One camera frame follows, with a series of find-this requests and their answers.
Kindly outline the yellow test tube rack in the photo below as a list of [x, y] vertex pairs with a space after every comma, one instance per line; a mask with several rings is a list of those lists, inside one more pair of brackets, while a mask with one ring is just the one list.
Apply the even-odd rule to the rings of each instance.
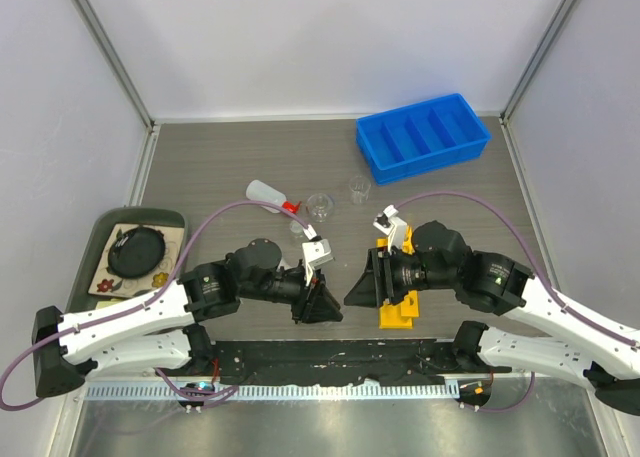
[[384, 330], [412, 329], [420, 316], [417, 285], [421, 267], [411, 244], [412, 228], [397, 224], [377, 241], [372, 261], [378, 326]]

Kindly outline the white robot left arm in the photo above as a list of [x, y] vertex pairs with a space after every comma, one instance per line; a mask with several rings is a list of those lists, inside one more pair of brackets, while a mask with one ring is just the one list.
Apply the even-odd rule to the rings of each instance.
[[295, 323], [341, 321], [320, 270], [333, 258], [329, 242], [316, 237], [303, 243], [302, 253], [297, 266], [286, 268], [277, 244], [255, 239], [221, 261], [196, 266], [164, 291], [84, 312], [40, 309], [32, 333], [37, 397], [64, 395], [111, 369], [203, 375], [213, 349], [202, 322], [236, 313], [244, 299], [285, 304]]

